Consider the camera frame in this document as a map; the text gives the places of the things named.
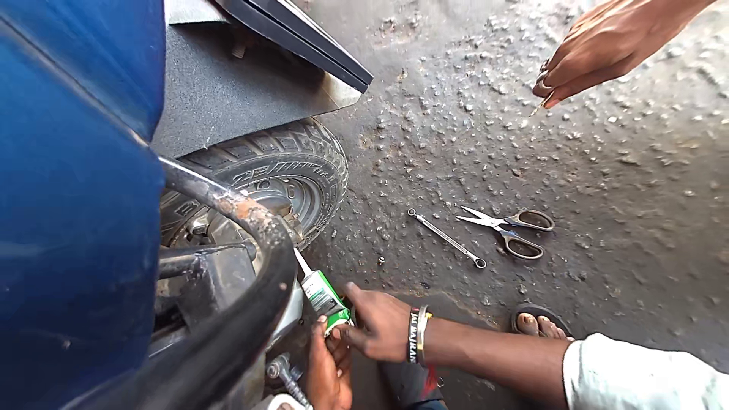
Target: needle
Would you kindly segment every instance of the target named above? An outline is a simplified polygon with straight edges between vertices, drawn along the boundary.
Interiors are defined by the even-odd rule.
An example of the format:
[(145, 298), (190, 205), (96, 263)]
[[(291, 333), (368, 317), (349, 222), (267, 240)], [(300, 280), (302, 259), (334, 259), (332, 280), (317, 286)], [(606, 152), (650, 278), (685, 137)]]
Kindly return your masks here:
[(552, 95), (553, 95), (553, 94), (554, 94), (554, 90), (552, 90), (552, 92), (551, 92), (551, 93), (549, 93), (549, 95), (547, 96), (547, 98), (543, 99), (543, 100), (542, 100), (542, 103), (540, 103), (540, 104), (539, 104), (539, 105), (537, 106), (537, 108), (535, 108), (535, 109), (534, 109), (534, 111), (532, 111), (532, 112), (531, 112), (531, 114), (529, 114), (529, 117), (531, 117), (532, 115), (536, 114), (536, 113), (537, 113), (537, 111), (539, 111), (539, 109), (540, 109), (540, 108), (543, 108), (543, 107), (544, 107), (544, 105), (545, 105), (545, 104), (547, 103), (547, 101), (549, 101), (549, 99), (550, 99), (550, 98), (552, 98)]

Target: combination spanner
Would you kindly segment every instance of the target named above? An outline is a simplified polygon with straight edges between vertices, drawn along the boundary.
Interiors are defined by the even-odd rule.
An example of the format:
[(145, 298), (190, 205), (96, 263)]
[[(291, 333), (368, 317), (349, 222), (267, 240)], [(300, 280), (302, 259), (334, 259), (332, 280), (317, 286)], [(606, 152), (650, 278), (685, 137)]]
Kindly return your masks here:
[(479, 258), (476, 255), (473, 255), (463, 245), (461, 245), (460, 243), (454, 241), (453, 238), (451, 238), (450, 236), (446, 235), (445, 232), (441, 231), (440, 229), (436, 228), (433, 224), (431, 224), (430, 222), (426, 221), (425, 218), (423, 218), (421, 215), (418, 215), (418, 212), (414, 208), (408, 209), (408, 215), (410, 215), (411, 217), (414, 217), (415, 219), (419, 220), (420, 223), (422, 223), (423, 225), (425, 225), (429, 230), (435, 232), (436, 235), (438, 235), (441, 238), (445, 239), (446, 242), (448, 242), (449, 244), (453, 245), (459, 251), (463, 252), (464, 255), (466, 255), (467, 257), (471, 258), (471, 260), (473, 260), (473, 263), (476, 265), (477, 268), (483, 269), (483, 268), (486, 267), (486, 261), (485, 260)]

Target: sandal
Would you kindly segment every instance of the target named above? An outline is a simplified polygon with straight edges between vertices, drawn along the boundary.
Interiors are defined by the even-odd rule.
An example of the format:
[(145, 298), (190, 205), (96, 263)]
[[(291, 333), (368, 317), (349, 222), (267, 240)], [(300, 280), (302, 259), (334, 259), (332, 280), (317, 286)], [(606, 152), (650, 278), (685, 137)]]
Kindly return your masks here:
[[(537, 318), (539, 316), (544, 316), (547, 319), (549, 319), (550, 322), (554, 323), (555, 326), (562, 329), (565, 336), (574, 338), (574, 336), (572, 335), (572, 332), (567, 327), (567, 324), (559, 316), (557, 316), (551, 310), (549, 310), (543, 306), (535, 305), (533, 303), (522, 303), (521, 305), (516, 306), (516, 308), (512, 311), (512, 313), (511, 313), (511, 331), (513, 333), (525, 334), (524, 332), (519, 330), (519, 328), (516, 325), (516, 319), (522, 313), (528, 313), (528, 314), (534, 316), (534, 318)], [(539, 335), (544, 336), (544, 333), (542, 333), (542, 331), (540, 330)]]

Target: scissors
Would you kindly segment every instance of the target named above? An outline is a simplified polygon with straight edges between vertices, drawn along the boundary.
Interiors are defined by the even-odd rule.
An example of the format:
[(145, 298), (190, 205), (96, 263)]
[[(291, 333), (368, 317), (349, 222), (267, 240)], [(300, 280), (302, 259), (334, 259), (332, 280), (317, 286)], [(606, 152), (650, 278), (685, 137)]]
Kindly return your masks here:
[(526, 226), (527, 228), (538, 229), (544, 232), (550, 232), (554, 229), (554, 220), (549, 215), (534, 211), (533, 209), (522, 209), (516, 215), (504, 219), (496, 219), (493, 217), (479, 212), (475, 209), (470, 209), (466, 206), (461, 208), (477, 216), (476, 218), (461, 217), (456, 215), (456, 218), (465, 220), (468, 222), (477, 223), (478, 225), (490, 226), (498, 231), (504, 238), (504, 247), (510, 254), (522, 259), (539, 259), (544, 255), (545, 250), (537, 244), (533, 244), (530, 241), (517, 235), (516, 232), (507, 231), (499, 225), (514, 225), (514, 226)]

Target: fingernail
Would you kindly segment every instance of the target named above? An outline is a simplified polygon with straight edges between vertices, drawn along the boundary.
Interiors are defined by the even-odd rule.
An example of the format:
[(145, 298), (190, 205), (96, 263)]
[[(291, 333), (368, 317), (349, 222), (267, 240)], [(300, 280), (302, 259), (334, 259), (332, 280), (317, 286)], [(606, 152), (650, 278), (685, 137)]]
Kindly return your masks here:
[(547, 103), (545, 104), (545, 108), (550, 109), (550, 108), (554, 107), (555, 105), (557, 105), (557, 103), (559, 103), (559, 101), (562, 101), (562, 100), (560, 100), (559, 98), (551, 99), (551, 100), (547, 101)]

